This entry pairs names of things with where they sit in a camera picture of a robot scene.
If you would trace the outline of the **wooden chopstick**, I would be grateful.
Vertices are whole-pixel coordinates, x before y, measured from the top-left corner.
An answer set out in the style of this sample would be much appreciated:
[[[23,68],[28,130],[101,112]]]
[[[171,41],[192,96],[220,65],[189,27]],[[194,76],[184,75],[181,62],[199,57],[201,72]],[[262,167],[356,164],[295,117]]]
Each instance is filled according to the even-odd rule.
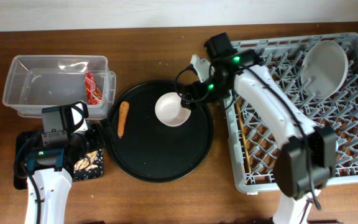
[[[251,173],[251,168],[250,168],[250,161],[249,161],[249,153],[247,150],[247,139],[245,136],[245,129],[244,129],[244,123],[243,123],[243,119],[241,116],[241,109],[239,106],[238,101],[236,102],[236,109],[237,109],[237,115],[238,115],[238,119],[239,119],[239,124],[240,124],[240,129],[241,129],[241,136],[242,136],[242,142],[244,145],[244,153],[245,153],[245,159],[246,159],[246,164],[247,164],[247,171],[248,173]]]
[[[250,167],[249,153],[248,153],[248,147],[247,147],[247,139],[245,137],[245,134],[244,134],[243,130],[241,131],[241,134],[242,134],[242,142],[244,144],[244,152],[245,152],[245,158],[246,158],[246,163],[247,163],[247,170],[248,170],[248,173],[251,173],[252,170],[251,170],[251,167]]]

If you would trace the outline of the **orange carrot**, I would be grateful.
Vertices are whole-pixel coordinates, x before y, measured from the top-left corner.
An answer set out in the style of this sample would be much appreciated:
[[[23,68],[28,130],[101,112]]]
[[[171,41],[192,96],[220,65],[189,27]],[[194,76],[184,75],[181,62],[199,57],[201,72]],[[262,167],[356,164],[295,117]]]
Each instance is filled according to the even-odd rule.
[[[129,112],[129,103],[127,101],[123,101],[119,107],[119,119],[117,124],[117,135],[119,138],[122,138],[124,135],[124,128],[125,128],[128,112]]]

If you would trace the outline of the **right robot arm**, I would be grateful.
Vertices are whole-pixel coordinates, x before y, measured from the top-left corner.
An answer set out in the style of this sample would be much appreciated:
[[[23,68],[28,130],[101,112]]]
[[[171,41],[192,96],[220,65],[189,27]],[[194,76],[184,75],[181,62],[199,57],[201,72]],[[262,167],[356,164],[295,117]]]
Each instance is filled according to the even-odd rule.
[[[273,177],[281,191],[272,223],[306,223],[317,196],[335,175],[336,133],[319,127],[304,115],[272,78],[264,61],[254,50],[238,52],[226,33],[204,43],[210,63],[199,69],[192,61],[187,70],[199,81],[175,87],[183,108],[211,103],[235,91],[247,100],[272,133],[281,150]]]

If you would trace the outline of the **red snack wrapper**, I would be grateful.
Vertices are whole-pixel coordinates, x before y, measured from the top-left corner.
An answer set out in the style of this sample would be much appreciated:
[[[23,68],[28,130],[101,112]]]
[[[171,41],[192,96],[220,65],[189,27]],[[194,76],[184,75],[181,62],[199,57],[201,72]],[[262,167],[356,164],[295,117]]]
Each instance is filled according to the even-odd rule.
[[[85,74],[84,79],[86,97],[90,105],[102,103],[103,94],[96,84],[96,80],[91,72]]]

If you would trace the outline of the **black rectangular tray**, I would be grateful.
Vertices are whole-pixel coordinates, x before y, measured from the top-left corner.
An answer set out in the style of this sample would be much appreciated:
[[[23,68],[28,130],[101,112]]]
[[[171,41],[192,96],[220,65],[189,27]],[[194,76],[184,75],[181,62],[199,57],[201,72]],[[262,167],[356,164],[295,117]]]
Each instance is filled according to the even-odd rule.
[[[14,162],[14,187],[17,190],[27,189],[27,175],[21,162],[25,160],[25,153],[27,153],[31,146],[40,146],[40,131],[27,131],[20,133],[16,139],[16,156]],[[76,134],[76,140],[82,143],[81,148],[86,151],[86,154],[80,156],[78,161],[72,164],[66,161],[68,172],[72,175],[73,181],[83,181],[96,179],[103,175],[103,148],[101,148],[101,138],[97,137],[96,132],[91,133],[89,140],[85,143],[85,137],[79,137]]]

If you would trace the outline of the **grey plate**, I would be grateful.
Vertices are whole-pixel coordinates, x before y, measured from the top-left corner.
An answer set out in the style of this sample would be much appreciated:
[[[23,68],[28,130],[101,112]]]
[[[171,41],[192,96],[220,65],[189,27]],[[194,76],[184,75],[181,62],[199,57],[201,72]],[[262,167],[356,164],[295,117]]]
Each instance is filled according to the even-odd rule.
[[[343,85],[349,62],[342,47],[333,40],[315,44],[305,56],[302,66],[301,83],[305,84],[308,95],[326,98],[333,95]]]

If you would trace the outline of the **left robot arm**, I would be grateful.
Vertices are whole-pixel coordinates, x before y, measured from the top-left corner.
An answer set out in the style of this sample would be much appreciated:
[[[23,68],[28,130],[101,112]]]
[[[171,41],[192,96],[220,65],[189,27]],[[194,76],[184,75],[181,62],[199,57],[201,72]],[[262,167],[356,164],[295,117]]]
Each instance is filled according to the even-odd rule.
[[[83,101],[42,109],[43,128],[16,138],[14,186],[28,192],[26,223],[63,223],[74,182],[104,173],[105,140]]]

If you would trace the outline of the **white bowl with food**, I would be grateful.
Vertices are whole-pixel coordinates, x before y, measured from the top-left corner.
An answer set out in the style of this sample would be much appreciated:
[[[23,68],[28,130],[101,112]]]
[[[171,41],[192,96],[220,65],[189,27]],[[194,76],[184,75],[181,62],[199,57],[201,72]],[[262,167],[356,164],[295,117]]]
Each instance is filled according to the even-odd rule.
[[[155,104],[157,119],[169,127],[181,126],[191,115],[191,110],[181,106],[181,98],[176,92],[162,95]]]

